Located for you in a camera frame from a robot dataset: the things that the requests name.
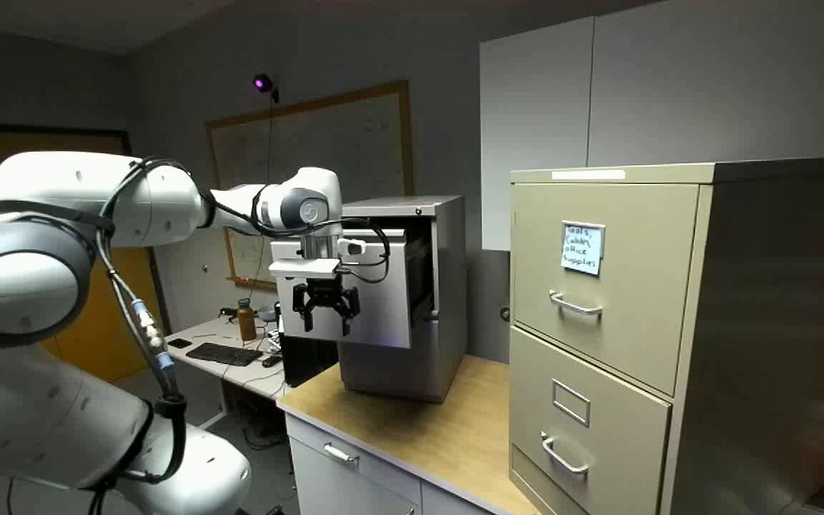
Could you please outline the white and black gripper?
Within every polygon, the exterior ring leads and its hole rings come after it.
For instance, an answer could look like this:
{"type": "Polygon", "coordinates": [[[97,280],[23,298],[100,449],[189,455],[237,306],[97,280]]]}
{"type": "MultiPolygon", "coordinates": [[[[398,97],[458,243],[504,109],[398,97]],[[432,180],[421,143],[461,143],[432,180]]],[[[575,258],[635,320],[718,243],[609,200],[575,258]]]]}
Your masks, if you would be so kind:
{"type": "Polygon", "coordinates": [[[343,263],[338,258],[306,258],[298,240],[275,240],[269,272],[292,295],[303,332],[312,332],[315,309],[335,309],[343,338],[352,332],[361,298],[343,283],[343,263]]]}

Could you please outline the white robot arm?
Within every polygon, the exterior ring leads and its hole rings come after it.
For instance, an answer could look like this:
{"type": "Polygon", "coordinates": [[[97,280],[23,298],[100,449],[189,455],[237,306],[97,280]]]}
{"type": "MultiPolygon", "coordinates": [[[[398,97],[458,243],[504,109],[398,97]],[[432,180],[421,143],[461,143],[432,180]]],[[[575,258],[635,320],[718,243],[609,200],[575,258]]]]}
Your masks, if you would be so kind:
{"type": "Polygon", "coordinates": [[[298,237],[312,278],[335,278],[340,183],[303,166],[283,183],[206,189],[132,155],[17,152],[0,163],[0,475],[120,492],[143,515],[235,515],[249,458],[186,421],[166,338],[140,298],[114,298],[163,395],[143,401],[43,349],[89,300],[112,249],[200,229],[298,237]]]}

